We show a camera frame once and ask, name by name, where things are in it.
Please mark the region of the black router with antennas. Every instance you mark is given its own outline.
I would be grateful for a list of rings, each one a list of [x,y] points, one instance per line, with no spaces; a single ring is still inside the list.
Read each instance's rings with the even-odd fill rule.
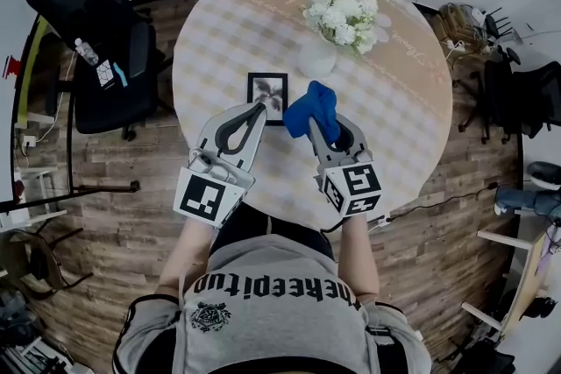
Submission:
[[[504,16],[497,18],[496,15],[502,11],[499,7],[494,11],[487,12],[485,15],[484,25],[486,27],[486,33],[493,39],[500,39],[511,34],[513,31],[512,22],[509,16]]]

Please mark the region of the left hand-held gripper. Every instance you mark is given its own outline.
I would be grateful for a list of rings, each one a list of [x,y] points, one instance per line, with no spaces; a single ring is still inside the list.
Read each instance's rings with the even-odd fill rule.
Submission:
[[[246,103],[213,116],[203,127],[182,167],[174,197],[174,211],[205,222],[217,229],[230,218],[255,183],[248,172],[267,120],[263,103]],[[243,125],[246,130],[231,149],[229,138]],[[222,154],[222,159],[215,154]]]

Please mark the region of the white flower bouquet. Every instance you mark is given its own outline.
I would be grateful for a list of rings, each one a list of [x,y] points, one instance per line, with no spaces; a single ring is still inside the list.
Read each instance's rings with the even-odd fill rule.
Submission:
[[[302,15],[309,29],[360,55],[388,41],[391,20],[380,12],[378,0],[310,0]]]

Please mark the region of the round brown wicker chair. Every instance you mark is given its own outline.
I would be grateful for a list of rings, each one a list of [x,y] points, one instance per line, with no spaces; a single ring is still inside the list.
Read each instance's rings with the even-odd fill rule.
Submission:
[[[58,291],[80,285],[94,276],[89,272],[75,282],[68,282],[62,275],[60,264],[54,255],[56,246],[83,231],[75,229],[48,243],[39,232],[12,229],[0,234],[0,267],[6,271],[8,281],[31,300],[46,300]],[[45,281],[49,289],[37,291],[24,282],[32,275],[37,281]]]

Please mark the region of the clear water bottle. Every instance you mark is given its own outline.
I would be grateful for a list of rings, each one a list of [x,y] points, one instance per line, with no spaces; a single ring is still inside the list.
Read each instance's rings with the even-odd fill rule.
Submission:
[[[75,50],[92,67],[96,67],[99,64],[99,57],[97,53],[87,41],[76,38]]]

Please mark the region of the blue cloth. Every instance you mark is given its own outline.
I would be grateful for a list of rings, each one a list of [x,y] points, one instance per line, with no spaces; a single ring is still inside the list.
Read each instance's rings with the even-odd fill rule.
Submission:
[[[309,119],[314,118],[327,143],[331,145],[341,135],[336,107],[336,93],[319,81],[311,81],[306,94],[286,109],[283,122],[291,138],[309,137]]]

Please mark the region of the black picture frame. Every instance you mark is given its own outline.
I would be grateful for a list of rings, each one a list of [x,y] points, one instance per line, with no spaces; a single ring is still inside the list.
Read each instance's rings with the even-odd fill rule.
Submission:
[[[282,73],[249,73],[247,102],[266,106],[266,126],[283,126],[288,107],[288,75]]]

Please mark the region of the white shelf rack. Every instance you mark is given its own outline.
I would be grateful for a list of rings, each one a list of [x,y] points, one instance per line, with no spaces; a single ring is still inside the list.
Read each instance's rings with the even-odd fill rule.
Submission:
[[[27,202],[25,190],[27,184],[30,185],[30,188],[36,187],[41,197],[46,199],[47,182],[53,181],[53,174],[56,171],[57,168],[52,166],[19,168],[14,173],[17,204]],[[27,228],[38,223],[46,224],[49,220],[67,213],[66,209],[59,208],[55,202],[40,205],[39,208],[39,212],[26,207],[2,215],[4,229]]]

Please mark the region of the round checked table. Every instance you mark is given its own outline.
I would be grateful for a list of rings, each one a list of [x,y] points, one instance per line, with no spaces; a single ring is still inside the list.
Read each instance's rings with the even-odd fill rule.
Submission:
[[[189,145],[214,115],[247,100],[251,73],[288,77],[290,101],[309,79],[298,68],[315,38],[302,15],[310,0],[199,0],[174,47],[174,108]],[[417,198],[440,160],[452,115],[444,52],[409,0],[377,0],[380,41],[364,55],[339,49],[324,83],[337,111],[365,134],[382,187],[375,219]]]

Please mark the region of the person's right forearm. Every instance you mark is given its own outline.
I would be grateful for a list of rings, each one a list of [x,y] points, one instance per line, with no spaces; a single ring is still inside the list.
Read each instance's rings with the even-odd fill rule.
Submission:
[[[361,303],[378,299],[380,279],[370,243],[366,214],[351,216],[342,226],[338,276]]]

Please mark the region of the person's black trousers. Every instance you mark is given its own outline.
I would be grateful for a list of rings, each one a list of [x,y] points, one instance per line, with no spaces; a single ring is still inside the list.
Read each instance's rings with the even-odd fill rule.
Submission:
[[[303,244],[324,256],[335,260],[332,247],[328,239],[319,231],[301,226],[297,223],[286,222],[258,211],[245,203],[230,215],[223,227],[218,231],[217,238],[211,245],[209,254],[213,255],[224,246],[250,238],[265,236],[267,230],[271,234],[282,236],[288,240]]]

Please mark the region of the black mesh office chair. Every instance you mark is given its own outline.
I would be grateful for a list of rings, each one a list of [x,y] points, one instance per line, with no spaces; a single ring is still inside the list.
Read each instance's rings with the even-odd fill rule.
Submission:
[[[115,82],[103,89],[96,67],[78,53],[73,80],[66,90],[75,97],[76,129],[81,134],[122,130],[123,138],[135,134],[130,126],[151,116],[162,105],[158,75],[172,59],[156,46],[152,20],[135,11],[130,0],[26,0],[52,26],[65,44],[76,52],[75,39],[87,41],[99,64],[116,62],[124,71],[124,88],[113,71]]]

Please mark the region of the white ribbed vase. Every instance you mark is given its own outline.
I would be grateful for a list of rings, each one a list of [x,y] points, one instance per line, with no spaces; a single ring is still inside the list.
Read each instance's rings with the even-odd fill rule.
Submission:
[[[310,79],[328,76],[337,60],[337,47],[322,35],[306,39],[298,53],[297,66]]]

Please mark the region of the red object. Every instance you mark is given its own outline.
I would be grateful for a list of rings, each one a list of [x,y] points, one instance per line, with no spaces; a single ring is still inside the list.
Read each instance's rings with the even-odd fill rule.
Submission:
[[[21,69],[21,61],[12,55],[6,57],[2,78],[8,79],[10,76],[18,77]]]

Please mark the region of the person's left forearm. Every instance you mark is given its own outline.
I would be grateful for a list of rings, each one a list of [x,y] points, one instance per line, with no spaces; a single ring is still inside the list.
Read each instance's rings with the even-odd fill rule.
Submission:
[[[205,274],[210,247],[217,233],[215,227],[188,218],[160,274],[155,293],[179,299]]]

